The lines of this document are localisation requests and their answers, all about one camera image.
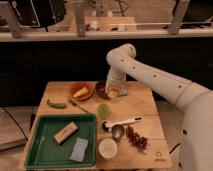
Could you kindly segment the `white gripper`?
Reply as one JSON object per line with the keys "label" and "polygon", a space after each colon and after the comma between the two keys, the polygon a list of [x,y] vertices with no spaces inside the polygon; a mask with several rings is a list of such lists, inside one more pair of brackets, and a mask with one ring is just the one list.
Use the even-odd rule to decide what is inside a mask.
{"label": "white gripper", "polygon": [[117,88],[122,89],[126,82],[126,74],[117,70],[110,69],[106,80],[106,89]]}

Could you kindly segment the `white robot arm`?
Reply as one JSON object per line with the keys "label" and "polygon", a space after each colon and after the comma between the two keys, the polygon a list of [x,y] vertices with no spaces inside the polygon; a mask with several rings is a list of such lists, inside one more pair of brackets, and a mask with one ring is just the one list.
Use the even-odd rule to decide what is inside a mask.
{"label": "white robot arm", "polygon": [[136,49],[129,43],[107,53],[106,94],[110,98],[124,94],[127,75],[149,86],[184,112],[180,171],[213,171],[213,90],[135,57]]}

